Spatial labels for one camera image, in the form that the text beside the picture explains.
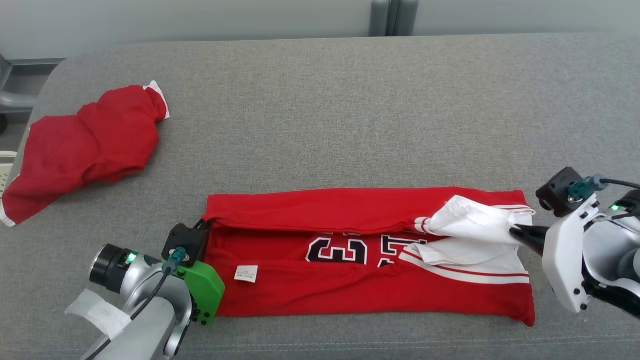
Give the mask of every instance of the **red stripe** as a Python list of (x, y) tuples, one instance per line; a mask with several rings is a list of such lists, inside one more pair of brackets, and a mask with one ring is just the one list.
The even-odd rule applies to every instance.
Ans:
[[(410, 253), (410, 252), (406, 252), (403, 251), (405, 254), (414, 257), (415, 259), (418, 259), (420, 261), (422, 261), (422, 258), (417, 257), (416, 255)], [(459, 273), (463, 273), (463, 274), (469, 274), (469, 275), (480, 275), (480, 276), (494, 276), (494, 277), (516, 277), (516, 276), (526, 276), (529, 277), (529, 274), (492, 274), (492, 273), (488, 273), (488, 272), (473, 272), (473, 271), (466, 271), (466, 270), (458, 270), (458, 269), (452, 269), (452, 268), (447, 268), (446, 266), (442, 266), (442, 265), (431, 265), (435, 268), (440, 268), (442, 270), (447, 270), (447, 271), (452, 271), (452, 272), (459, 272)]]

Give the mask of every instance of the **white tag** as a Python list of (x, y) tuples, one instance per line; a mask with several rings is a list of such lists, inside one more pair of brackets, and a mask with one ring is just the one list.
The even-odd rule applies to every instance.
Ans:
[(239, 266), (236, 270), (235, 280), (254, 282), (258, 277), (258, 265)]
[(131, 323), (129, 315), (87, 289), (84, 289), (76, 301), (65, 310), (65, 315), (68, 314), (82, 316), (89, 320), (111, 340), (120, 335)]

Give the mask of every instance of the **crumpled red cloth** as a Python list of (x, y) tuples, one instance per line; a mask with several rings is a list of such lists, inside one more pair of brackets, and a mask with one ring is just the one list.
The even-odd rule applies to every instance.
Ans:
[(66, 193), (141, 172), (169, 118), (155, 81), (106, 92), (77, 115), (46, 116), (31, 126), (20, 175), (0, 200), (0, 220), (15, 226)]

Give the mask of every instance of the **white trim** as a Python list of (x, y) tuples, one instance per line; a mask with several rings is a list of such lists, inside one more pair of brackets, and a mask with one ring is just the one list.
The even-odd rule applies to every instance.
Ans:
[(13, 220), (6, 216), (6, 213), (4, 212), (4, 205), (2, 203), (2, 200), (0, 200), (0, 221), (2, 221), (8, 227), (15, 226), (15, 222), (13, 222)]
[(158, 83), (156, 83), (155, 80), (151, 81), (151, 84), (149, 84), (148, 86), (143, 86), (142, 89), (146, 90), (148, 88), (151, 88), (151, 90), (157, 92), (160, 94), (160, 97), (162, 97), (162, 101), (164, 101), (164, 107), (166, 108), (166, 115), (164, 116), (163, 120), (168, 119), (169, 116), (169, 104), (166, 103), (166, 99), (164, 98), (164, 94), (162, 93), (162, 90), (160, 90), (160, 86), (158, 85)]
[(504, 285), (504, 284), (528, 284), (529, 277), (528, 276), (491, 276), (491, 275), (476, 275), (476, 274), (467, 274), (463, 272), (455, 272), (446, 270), (444, 268), (439, 268), (435, 266), (431, 266), (425, 264), (423, 261), (409, 255), (402, 253), (398, 257), (400, 260), (404, 260), (408, 263), (419, 266), (428, 272), (432, 272), (436, 275), (446, 277), (447, 279), (452, 279), (456, 281), (462, 282), (472, 282), (474, 284), (493, 284), (493, 285)]

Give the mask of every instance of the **white tape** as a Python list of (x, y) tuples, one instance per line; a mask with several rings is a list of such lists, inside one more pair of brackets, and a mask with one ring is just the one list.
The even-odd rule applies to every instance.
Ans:
[(82, 316), (89, 320), (111, 340), (120, 335), (131, 323), (129, 315), (87, 289), (84, 289), (76, 301), (65, 310), (65, 315), (68, 314)]

